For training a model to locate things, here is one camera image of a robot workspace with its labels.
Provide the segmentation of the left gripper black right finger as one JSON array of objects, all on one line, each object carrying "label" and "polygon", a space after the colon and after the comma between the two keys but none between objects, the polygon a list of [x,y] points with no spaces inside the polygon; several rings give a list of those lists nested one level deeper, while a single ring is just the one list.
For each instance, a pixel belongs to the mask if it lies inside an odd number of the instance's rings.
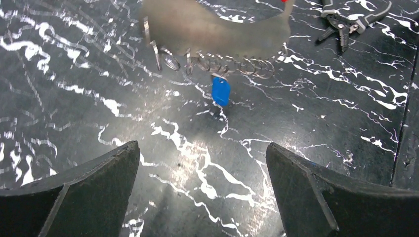
[{"label": "left gripper black right finger", "polygon": [[266,164],[289,237],[416,237],[417,191],[335,172],[270,143]]}]

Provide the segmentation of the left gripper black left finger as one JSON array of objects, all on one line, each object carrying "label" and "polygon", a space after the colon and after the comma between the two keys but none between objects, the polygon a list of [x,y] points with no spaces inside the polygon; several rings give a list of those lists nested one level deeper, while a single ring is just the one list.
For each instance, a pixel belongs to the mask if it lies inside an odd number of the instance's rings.
[{"label": "left gripper black left finger", "polygon": [[129,141],[56,175],[0,192],[3,237],[117,237],[137,175]]}]

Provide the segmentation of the blue key tag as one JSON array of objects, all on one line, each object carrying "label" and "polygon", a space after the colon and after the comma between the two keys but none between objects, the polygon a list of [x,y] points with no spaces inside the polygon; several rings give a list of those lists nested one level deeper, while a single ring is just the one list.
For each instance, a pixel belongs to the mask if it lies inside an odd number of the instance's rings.
[{"label": "blue key tag", "polygon": [[227,106],[229,103],[230,92],[231,86],[226,79],[220,77],[212,78],[211,95],[217,104]]}]

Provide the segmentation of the metal plate with red handle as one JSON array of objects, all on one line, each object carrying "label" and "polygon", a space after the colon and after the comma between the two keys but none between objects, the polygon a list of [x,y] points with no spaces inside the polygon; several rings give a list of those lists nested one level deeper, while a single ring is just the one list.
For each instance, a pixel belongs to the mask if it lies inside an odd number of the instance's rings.
[{"label": "metal plate with red handle", "polygon": [[287,52],[293,4],[288,0],[281,14],[254,23],[222,19],[194,0],[145,0],[139,16],[158,69],[165,63],[180,70],[177,58],[183,56],[188,75],[196,65],[219,75],[238,71],[268,79],[273,62]]}]

